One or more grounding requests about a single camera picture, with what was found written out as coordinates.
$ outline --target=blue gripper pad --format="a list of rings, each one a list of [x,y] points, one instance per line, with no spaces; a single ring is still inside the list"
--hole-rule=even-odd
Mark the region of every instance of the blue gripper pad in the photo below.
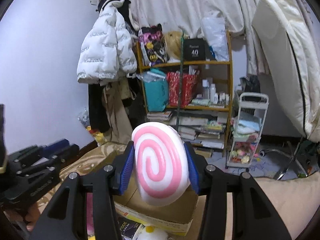
[[[60,141],[54,142],[48,145],[47,147],[43,148],[41,157],[49,159],[55,153],[59,153],[60,150],[64,149],[65,147],[68,147],[69,145],[70,143],[67,139],[62,139]]]
[[[134,144],[133,144],[133,142],[129,142],[127,148],[128,147],[130,147],[130,149],[129,149],[130,152],[127,156],[127,159],[125,160],[123,169],[121,171],[121,180],[120,180],[121,182],[120,182],[120,188],[119,188],[119,192],[121,193],[121,195],[123,195],[123,193],[128,188],[129,180],[130,180],[131,173],[133,170],[133,163],[134,163]]]
[[[192,189],[199,194],[200,193],[200,185],[199,185],[199,174],[198,174],[198,170],[196,169],[196,165],[193,162],[192,156],[189,152],[189,148],[186,145],[186,143],[184,143],[184,148],[186,150],[186,154],[187,154],[187,159],[188,159],[188,167],[189,167],[189,180],[190,180],[190,184]]]

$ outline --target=teal bag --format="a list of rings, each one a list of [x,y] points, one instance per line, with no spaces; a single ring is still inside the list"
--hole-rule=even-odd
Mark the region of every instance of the teal bag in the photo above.
[[[156,81],[143,82],[149,112],[162,112],[169,101],[169,85],[166,80],[166,74],[158,69],[151,69],[151,73],[155,73],[164,77],[158,78]]]

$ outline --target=metal screw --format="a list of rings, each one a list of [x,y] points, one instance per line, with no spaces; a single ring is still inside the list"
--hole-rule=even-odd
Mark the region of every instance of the metal screw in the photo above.
[[[78,176],[78,173],[76,173],[76,172],[72,172],[69,174],[70,179],[75,179],[77,176]]]
[[[113,170],[113,167],[111,165],[107,165],[107,166],[104,166],[103,169],[105,171],[112,171]]]
[[[245,179],[250,179],[251,175],[248,172],[244,172],[244,173],[242,173],[242,177],[244,177]]]
[[[215,167],[214,165],[209,164],[209,165],[207,165],[206,169],[207,169],[208,171],[215,171],[215,170],[216,170],[216,167]]]

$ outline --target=cart wheel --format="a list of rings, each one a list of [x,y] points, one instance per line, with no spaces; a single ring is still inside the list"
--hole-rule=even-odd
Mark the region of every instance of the cart wheel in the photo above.
[[[259,156],[260,156],[260,157],[263,157],[265,154],[266,154],[266,153],[265,153],[264,150],[261,150],[261,151],[259,152]]]

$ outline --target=red gift bag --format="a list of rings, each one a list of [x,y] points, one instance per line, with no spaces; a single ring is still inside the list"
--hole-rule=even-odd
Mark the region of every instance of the red gift bag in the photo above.
[[[167,81],[169,84],[169,105],[177,106],[179,100],[180,73],[167,73]],[[193,88],[197,83],[196,75],[183,74],[182,78],[182,95],[181,107],[187,106],[192,100]]]

